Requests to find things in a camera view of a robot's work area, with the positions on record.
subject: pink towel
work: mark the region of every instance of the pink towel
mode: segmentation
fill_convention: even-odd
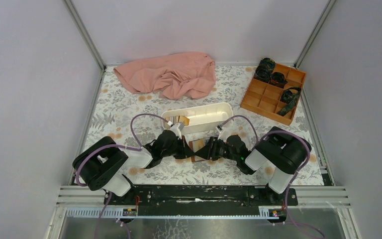
[[[131,93],[157,93],[172,100],[199,99],[216,83],[214,60],[205,53],[189,52],[125,63],[115,68],[121,84]]]

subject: white storage bin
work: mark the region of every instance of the white storage bin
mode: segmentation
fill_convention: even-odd
[[[190,119],[181,133],[196,133],[216,129],[216,126],[233,116],[232,107],[228,103],[217,103],[207,106],[197,106],[163,112],[162,117],[185,116]]]

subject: lavender wall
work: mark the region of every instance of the lavender wall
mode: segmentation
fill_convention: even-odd
[[[327,0],[74,0],[106,64],[185,51],[294,62]]]
[[[0,239],[43,237],[98,80],[61,0],[0,1]]]
[[[337,1],[301,68],[362,237],[382,238],[382,1]]]

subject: wooden organizer tray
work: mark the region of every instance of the wooden organizer tray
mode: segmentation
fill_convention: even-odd
[[[280,101],[280,98],[283,91],[290,87],[301,87],[302,89],[306,73],[278,63],[276,63],[273,72],[281,72],[285,75],[287,80],[285,87],[282,89],[253,77],[241,102],[241,107],[277,122],[290,125],[295,115],[296,107],[285,116],[278,115],[277,112],[286,106],[285,103]]]

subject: floral patterned mat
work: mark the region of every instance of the floral patterned mat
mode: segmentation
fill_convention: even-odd
[[[250,84],[255,68],[245,66],[216,66],[216,85],[209,96],[199,100],[182,98],[180,100],[161,99],[158,94],[131,94],[123,88],[113,72],[114,67],[106,69],[101,93],[98,97],[91,127],[84,150],[102,137],[109,135],[118,144],[138,146],[132,136],[129,125],[131,119],[139,113],[161,115],[164,111],[188,107],[227,102],[234,115],[244,115],[250,119],[261,137],[271,127],[278,126],[293,132],[312,142],[301,103],[297,106],[295,117],[290,126],[275,122],[256,113],[240,108],[242,98]],[[247,147],[255,143],[254,133],[243,119],[226,124],[233,133],[238,134]],[[159,119],[140,117],[134,121],[134,131],[143,144],[149,143],[162,132]],[[216,135],[217,131],[187,134],[190,140]],[[311,152],[310,162],[299,172],[294,185],[324,185],[319,164]],[[122,167],[118,173],[125,174],[134,184],[209,184],[209,185],[265,185],[275,171],[268,163],[253,175],[245,175],[228,159],[191,163],[191,159],[177,160],[167,157],[151,169]]]

